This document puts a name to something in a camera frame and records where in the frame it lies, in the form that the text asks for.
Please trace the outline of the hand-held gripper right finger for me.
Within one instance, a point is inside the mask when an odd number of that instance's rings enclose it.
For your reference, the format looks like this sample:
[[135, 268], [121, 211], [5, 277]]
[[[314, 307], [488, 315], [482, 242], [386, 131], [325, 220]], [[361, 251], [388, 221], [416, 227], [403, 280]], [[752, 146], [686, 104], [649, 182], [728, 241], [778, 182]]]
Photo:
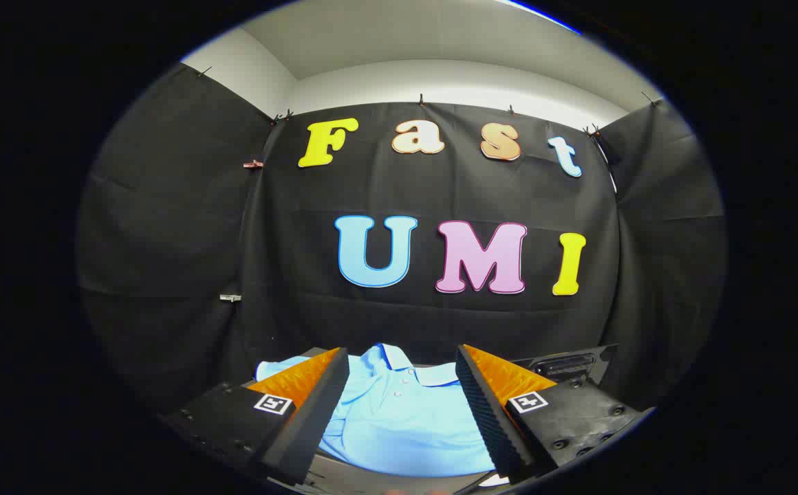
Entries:
[[510, 361], [457, 348], [456, 373], [496, 473], [525, 482], [577, 463], [647, 416], [601, 388], [615, 346]]

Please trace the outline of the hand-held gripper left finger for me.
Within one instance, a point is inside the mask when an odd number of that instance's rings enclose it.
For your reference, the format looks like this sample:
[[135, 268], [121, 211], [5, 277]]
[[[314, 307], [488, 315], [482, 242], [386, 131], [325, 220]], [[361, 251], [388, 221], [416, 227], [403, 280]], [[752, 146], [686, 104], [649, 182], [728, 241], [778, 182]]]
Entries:
[[160, 420], [241, 475], [301, 485], [348, 377], [339, 347], [252, 384], [215, 386]]

